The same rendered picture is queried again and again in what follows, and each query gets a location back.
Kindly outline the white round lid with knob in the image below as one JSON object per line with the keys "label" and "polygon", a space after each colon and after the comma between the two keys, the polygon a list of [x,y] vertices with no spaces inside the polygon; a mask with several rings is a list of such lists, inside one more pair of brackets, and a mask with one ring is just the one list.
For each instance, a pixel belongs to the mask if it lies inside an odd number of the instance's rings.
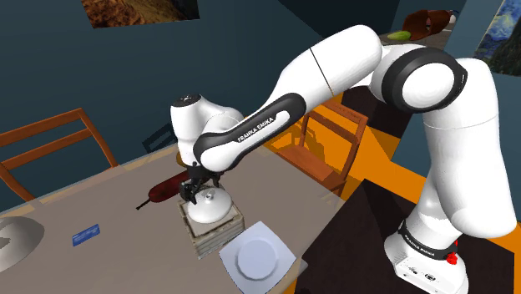
{"label": "white round lid with knob", "polygon": [[224,218],[231,206],[232,199],[223,188],[209,187],[195,195],[195,203],[187,205],[187,214],[195,222],[209,224]]}

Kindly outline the dark red oblong tool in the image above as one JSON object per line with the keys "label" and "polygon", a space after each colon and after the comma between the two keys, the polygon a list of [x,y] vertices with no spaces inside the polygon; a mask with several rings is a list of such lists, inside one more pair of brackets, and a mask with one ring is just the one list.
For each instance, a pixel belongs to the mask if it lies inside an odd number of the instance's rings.
{"label": "dark red oblong tool", "polygon": [[189,179],[188,171],[183,171],[167,180],[164,180],[149,190],[148,199],[137,206],[139,210],[150,202],[159,203],[177,195],[180,191],[180,183]]}

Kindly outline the dark blue chair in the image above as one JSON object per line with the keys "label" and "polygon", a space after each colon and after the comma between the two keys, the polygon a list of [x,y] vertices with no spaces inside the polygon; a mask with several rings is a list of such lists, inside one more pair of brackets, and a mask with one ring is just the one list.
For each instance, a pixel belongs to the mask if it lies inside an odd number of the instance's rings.
{"label": "dark blue chair", "polygon": [[169,144],[177,142],[177,137],[173,131],[172,124],[167,123],[157,129],[151,136],[142,142],[147,154],[163,149]]}

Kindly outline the pale wooden crate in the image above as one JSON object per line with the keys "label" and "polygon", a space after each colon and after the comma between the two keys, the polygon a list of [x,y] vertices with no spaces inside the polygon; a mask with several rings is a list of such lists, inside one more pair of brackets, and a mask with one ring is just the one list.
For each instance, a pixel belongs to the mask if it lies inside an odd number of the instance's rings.
{"label": "pale wooden crate", "polygon": [[188,215],[188,204],[184,200],[179,200],[177,206],[199,260],[220,249],[245,230],[244,216],[235,204],[223,219],[209,224],[192,220]]}

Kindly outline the white square plate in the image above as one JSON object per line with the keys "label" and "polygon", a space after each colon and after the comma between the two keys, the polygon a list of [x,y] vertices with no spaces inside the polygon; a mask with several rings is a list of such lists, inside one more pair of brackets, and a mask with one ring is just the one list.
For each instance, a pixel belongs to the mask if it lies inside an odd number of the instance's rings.
{"label": "white square plate", "polygon": [[296,261],[288,246],[262,221],[241,232],[219,256],[243,294],[267,294]]}

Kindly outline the grey dining table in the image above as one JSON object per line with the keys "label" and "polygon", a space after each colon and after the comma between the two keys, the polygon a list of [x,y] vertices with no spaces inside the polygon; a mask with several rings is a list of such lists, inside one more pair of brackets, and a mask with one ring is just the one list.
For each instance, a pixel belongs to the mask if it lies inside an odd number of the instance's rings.
{"label": "grey dining table", "polygon": [[[220,256],[199,260],[171,198],[149,189],[180,172],[170,146],[28,205],[44,226],[38,247],[0,273],[0,294],[240,294]],[[222,177],[247,225],[262,221],[301,257],[342,200],[266,148]],[[78,246],[72,236],[100,233]]]}

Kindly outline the blue card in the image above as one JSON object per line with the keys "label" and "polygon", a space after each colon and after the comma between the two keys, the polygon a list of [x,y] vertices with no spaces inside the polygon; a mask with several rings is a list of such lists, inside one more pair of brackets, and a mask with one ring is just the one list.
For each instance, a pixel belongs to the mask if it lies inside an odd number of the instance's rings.
{"label": "blue card", "polygon": [[83,231],[80,231],[79,233],[72,236],[72,245],[78,246],[81,243],[85,242],[86,240],[89,240],[93,238],[94,236],[97,236],[100,233],[99,225],[93,225]]}

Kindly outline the dark robot stand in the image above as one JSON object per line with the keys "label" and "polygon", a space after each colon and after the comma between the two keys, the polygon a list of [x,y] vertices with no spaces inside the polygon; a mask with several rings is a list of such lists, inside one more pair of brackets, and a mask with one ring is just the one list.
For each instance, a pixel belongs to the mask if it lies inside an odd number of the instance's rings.
{"label": "dark robot stand", "polygon": [[[427,294],[396,276],[383,242],[414,204],[364,180],[315,239],[303,259],[296,294]],[[514,253],[491,241],[461,236],[459,254],[469,294],[521,294]]]}

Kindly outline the grey round dish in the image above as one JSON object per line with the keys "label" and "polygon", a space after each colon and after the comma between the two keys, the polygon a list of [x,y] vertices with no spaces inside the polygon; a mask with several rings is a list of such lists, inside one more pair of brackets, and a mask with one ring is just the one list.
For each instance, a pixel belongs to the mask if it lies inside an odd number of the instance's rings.
{"label": "grey round dish", "polygon": [[25,216],[0,218],[0,272],[28,256],[44,236],[44,226]]}

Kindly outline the grey background table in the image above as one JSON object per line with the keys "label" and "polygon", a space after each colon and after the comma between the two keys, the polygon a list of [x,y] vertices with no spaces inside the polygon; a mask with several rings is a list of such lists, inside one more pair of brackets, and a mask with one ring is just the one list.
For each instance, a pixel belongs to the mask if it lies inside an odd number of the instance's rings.
{"label": "grey background table", "polygon": [[383,45],[419,44],[444,49],[457,20],[456,10],[419,10],[406,16],[402,29],[379,36]]}

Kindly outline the brown wall picture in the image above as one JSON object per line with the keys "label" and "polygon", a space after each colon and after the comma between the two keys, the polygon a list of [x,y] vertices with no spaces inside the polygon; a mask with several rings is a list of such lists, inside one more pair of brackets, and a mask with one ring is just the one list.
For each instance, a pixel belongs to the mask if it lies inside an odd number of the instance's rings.
{"label": "brown wall picture", "polygon": [[93,28],[200,18],[198,0],[81,0],[81,3]]}

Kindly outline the blue and green wall picture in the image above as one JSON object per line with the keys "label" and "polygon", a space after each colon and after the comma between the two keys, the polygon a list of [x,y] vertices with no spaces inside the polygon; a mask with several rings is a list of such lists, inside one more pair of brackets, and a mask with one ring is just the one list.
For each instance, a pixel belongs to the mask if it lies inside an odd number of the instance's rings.
{"label": "blue and green wall picture", "polygon": [[521,77],[521,0],[503,0],[473,57],[493,73]]}

